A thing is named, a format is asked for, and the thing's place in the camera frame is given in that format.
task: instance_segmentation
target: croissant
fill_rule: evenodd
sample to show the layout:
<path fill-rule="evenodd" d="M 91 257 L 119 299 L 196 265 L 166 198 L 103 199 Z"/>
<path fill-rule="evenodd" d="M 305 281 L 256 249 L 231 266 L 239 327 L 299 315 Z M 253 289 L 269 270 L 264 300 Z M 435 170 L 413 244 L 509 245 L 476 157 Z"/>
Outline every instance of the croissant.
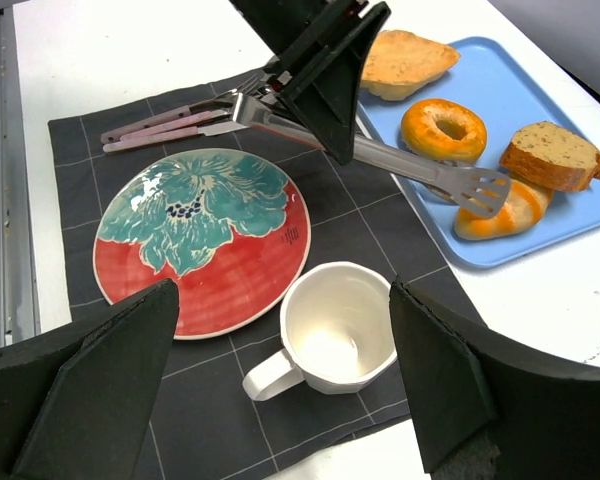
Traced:
<path fill-rule="evenodd" d="M 553 190 L 535 185 L 517 175 L 511 177 L 511 190 L 498 214 L 477 216 L 460 208 L 454 221 L 456 234 L 465 240 L 488 240 L 516 235 L 535 226 L 549 207 Z"/>

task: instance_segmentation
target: pink handle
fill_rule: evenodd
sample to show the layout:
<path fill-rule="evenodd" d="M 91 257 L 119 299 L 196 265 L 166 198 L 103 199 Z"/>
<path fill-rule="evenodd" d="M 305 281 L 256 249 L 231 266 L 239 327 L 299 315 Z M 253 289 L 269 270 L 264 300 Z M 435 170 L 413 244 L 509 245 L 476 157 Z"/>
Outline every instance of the pink handle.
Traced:
<path fill-rule="evenodd" d="M 145 147 L 155 143 L 170 142 L 180 138 L 193 137 L 198 135 L 198 127 L 182 128 L 180 130 L 172 130 L 157 135 L 149 135 L 147 137 L 131 138 L 115 143 L 107 143 L 102 149 L 104 153 L 121 152 L 123 150 L 131 150 L 132 148 Z"/>
<path fill-rule="evenodd" d="M 177 120 L 178 118 L 188 117 L 189 115 L 191 115 L 191 110 L 188 106 L 176 108 L 175 110 L 161 113 L 155 117 L 145 118 L 144 120 L 132 123 L 131 125 L 125 125 L 124 127 L 105 132 L 100 136 L 100 141 L 103 144 L 117 142 L 121 139 L 122 135 L 137 132 L 138 130 L 143 130 L 155 125 L 161 125 L 165 122 Z"/>
<path fill-rule="evenodd" d="M 138 130 L 137 132 L 127 133 L 120 137 L 120 140 L 131 140 L 132 138 L 139 137 L 150 137 L 157 133 L 169 132 L 182 127 L 188 127 L 189 125 L 195 125 L 196 123 L 204 122 L 205 120 L 211 120 L 213 118 L 212 112 L 202 112 L 190 117 L 180 118 L 172 122 L 163 123 L 162 125 L 156 125 L 155 127 L 145 128 L 144 130 Z"/>

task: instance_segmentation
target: placemat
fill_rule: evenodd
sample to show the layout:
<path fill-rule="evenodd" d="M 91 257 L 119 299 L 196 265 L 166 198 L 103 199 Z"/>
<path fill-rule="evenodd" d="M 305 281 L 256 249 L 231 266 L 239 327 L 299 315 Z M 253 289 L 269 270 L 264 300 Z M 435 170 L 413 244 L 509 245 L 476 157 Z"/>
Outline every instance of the placemat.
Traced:
<path fill-rule="evenodd" d="M 312 224 L 304 271 L 348 260 L 389 281 L 400 274 L 481 321 L 384 171 L 357 162 L 342 167 L 320 151 L 255 130 L 103 155 L 103 132 L 211 98 L 237 86 L 249 73 L 49 123 L 73 320 L 106 306 L 93 274 L 92 249 L 102 213 L 116 193 L 166 155 L 220 147 L 259 155 L 294 180 Z M 301 384 L 269 401 L 252 402 L 241 382 L 246 372 L 281 348 L 278 313 L 279 306 L 222 337 L 174 341 L 137 479 L 258 480 L 323 448 L 408 418 L 397 362 L 359 394 L 327 396 Z"/>

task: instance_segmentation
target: utensil handle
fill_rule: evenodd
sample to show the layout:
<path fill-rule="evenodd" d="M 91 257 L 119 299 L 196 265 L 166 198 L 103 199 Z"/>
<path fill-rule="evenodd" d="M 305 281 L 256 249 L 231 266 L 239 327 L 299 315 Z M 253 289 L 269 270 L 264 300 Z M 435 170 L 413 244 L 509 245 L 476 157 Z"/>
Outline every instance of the utensil handle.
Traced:
<path fill-rule="evenodd" d="M 171 122 L 162 123 L 160 125 L 156 125 L 155 127 L 145 128 L 143 130 L 138 130 L 133 133 L 127 133 L 120 137 L 120 140 L 130 140 L 132 138 L 139 137 L 150 137 L 151 135 L 155 135 L 158 133 L 170 132 L 172 130 L 177 130 L 183 127 L 189 127 L 191 125 L 195 125 L 197 123 L 204 122 L 206 120 L 211 120 L 214 117 L 213 112 L 201 112 L 196 113 L 195 115 L 190 115 L 188 117 L 179 118 L 178 120 L 173 120 Z"/>
<path fill-rule="evenodd" d="M 262 121 L 254 119 L 252 126 L 285 136 L 297 142 L 324 150 L 318 139 L 303 126 L 267 112 Z M 416 182 L 436 186 L 444 166 L 409 152 L 388 147 L 362 135 L 355 136 L 353 158 Z"/>
<path fill-rule="evenodd" d="M 247 373 L 242 388 L 251 400 L 259 402 L 269 400 L 302 381 L 302 370 L 283 348 Z"/>
<path fill-rule="evenodd" d="M 171 142 L 180 138 L 193 137 L 199 135 L 198 127 L 181 128 L 180 130 L 172 130 L 170 132 L 158 133 L 147 137 L 130 138 L 119 142 L 107 143 L 102 147 L 104 153 L 115 153 L 123 150 L 131 150 L 132 148 L 146 147 L 156 143 Z"/>
<path fill-rule="evenodd" d="M 145 118 L 144 120 L 140 120 L 139 122 L 135 122 L 130 125 L 125 125 L 124 127 L 116 128 L 115 130 L 105 132 L 100 136 L 100 141 L 103 145 L 118 142 L 120 141 L 123 135 L 126 135 L 128 133 L 137 132 L 138 130 L 144 130 L 145 128 L 149 127 L 155 127 L 156 125 L 160 125 L 162 123 L 167 123 L 173 120 L 177 120 L 179 118 L 188 117 L 189 115 L 191 115 L 191 110 L 188 106 L 176 108 L 174 110 L 170 110 L 168 112 L 164 112 L 150 118 Z"/>

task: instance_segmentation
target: mug handle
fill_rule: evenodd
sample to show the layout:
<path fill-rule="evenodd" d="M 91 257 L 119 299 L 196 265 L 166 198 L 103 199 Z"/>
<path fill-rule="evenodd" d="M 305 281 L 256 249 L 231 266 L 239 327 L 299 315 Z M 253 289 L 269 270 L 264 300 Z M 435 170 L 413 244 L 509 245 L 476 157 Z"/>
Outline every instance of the mug handle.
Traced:
<path fill-rule="evenodd" d="M 302 370 L 285 348 L 254 367 L 242 381 L 251 400 L 269 400 L 304 380 Z"/>

